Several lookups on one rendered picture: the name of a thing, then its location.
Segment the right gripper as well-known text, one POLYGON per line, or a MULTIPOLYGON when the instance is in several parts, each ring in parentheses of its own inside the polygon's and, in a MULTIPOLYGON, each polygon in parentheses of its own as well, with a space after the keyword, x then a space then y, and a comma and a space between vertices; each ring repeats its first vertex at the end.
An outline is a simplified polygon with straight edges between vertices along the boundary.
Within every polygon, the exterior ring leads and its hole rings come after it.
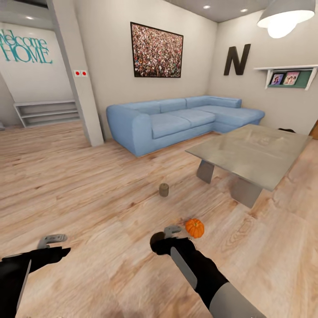
POLYGON ((156 240, 155 244, 151 244, 152 251, 155 251, 157 255, 169 254, 167 245, 172 239, 160 239, 156 240))

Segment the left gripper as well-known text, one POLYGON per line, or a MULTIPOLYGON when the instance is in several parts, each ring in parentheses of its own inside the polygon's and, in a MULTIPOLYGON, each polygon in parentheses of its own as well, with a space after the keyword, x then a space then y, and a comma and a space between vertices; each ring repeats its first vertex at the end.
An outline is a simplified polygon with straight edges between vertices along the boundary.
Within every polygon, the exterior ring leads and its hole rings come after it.
MULTIPOLYGON (((70 247, 62 248, 62 246, 54 247, 54 248, 32 250, 32 252, 38 253, 42 258, 42 261, 41 261, 38 269, 40 269, 41 267, 43 267, 47 264, 53 264, 53 263, 59 262, 70 251, 71 251, 70 247)), ((36 270, 38 270, 38 269, 36 269, 36 270)))

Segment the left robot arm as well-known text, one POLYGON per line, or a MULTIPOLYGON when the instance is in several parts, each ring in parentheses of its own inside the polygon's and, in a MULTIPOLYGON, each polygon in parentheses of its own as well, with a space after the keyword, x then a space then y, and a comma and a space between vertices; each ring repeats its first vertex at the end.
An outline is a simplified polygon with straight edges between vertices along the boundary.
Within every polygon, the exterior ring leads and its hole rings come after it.
POLYGON ((50 248, 49 243, 65 242, 65 234, 44 235, 37 249, 4 257, 0 262, 0 318, 15 318, 28 275, 47 264, 59 262, 71 248, 50 248))

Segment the pillar candle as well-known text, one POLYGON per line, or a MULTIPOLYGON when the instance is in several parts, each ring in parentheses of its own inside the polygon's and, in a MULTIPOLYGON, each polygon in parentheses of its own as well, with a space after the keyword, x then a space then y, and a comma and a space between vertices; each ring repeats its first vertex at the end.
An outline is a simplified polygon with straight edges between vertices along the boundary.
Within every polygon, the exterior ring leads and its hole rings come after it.
POLYGON ((151 247, 151 244, 155 244, 156 240, 164 239, 164 236, 165 234, 162 231, 153 234, 149 242, 150 247, 151 247))
POLYGON ((167 197, 169 194, 169 185, 167 183, 162 183, 159 186, 159 194, 162 197, 167 197))

